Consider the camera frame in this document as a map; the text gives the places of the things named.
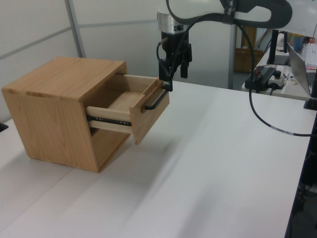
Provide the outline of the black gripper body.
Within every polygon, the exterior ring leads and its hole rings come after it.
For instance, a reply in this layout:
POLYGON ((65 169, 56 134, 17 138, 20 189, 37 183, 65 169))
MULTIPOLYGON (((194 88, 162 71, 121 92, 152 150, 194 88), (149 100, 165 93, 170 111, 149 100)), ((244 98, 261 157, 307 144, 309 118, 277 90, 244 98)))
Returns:
POLYGON ((192 61, 192 48, 191 44, 189 43, 188 33, 183 32, 177 34, 169 34, 161 32, 161 39, 163 40, 165 37, 167 37, 168 40, 163 43, 162 48, 166 53, 166 61, 172 62, 173 55, 176 53, 176 49, 179 43, 181 43, 179 57, 184 56, 187 62, 192 61))

